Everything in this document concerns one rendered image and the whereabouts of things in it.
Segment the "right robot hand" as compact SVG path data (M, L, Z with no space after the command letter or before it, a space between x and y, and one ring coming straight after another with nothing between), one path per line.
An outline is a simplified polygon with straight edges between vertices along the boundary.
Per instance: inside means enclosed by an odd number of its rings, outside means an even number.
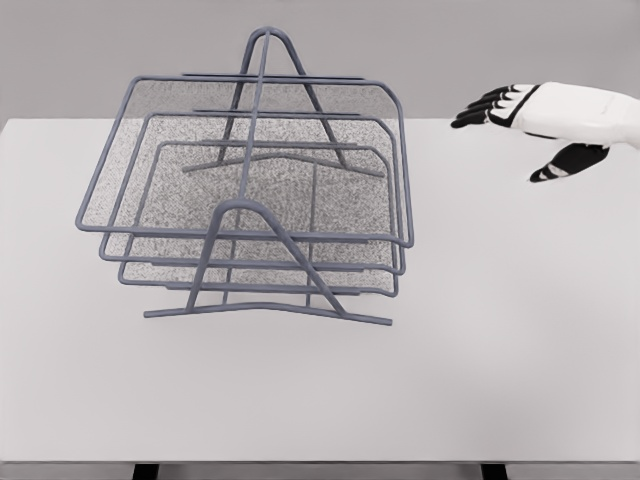
M578 174L603 161L625 140L623 124L635 100L627 95L559 82L510 84L470 103L451 122L454 129L492 124L568 144L529 181L542 183Z

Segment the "large grey mesh tray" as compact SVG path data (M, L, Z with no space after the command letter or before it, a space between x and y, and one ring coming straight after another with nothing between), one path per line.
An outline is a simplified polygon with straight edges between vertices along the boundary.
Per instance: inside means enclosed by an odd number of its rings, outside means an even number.
M76 216L79 229L268 238L268 210L301 242L414 243L403 112L383 83L252 75L138 76Z

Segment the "medium grey mesh tray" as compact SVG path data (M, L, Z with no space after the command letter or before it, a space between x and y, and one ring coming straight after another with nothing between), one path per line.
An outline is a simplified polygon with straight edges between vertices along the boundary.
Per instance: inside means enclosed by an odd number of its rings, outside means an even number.
M114 130L96 175L80 223L128 284L386 289L413 243L394 118L141 113Z

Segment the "small grey mesh tray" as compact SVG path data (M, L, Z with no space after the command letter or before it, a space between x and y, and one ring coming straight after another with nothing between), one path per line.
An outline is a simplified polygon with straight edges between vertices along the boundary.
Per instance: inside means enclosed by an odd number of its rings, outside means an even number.
M392 296L406 266L394 160L352 142L165 141L119 222L169 232L110 242L129 284Z

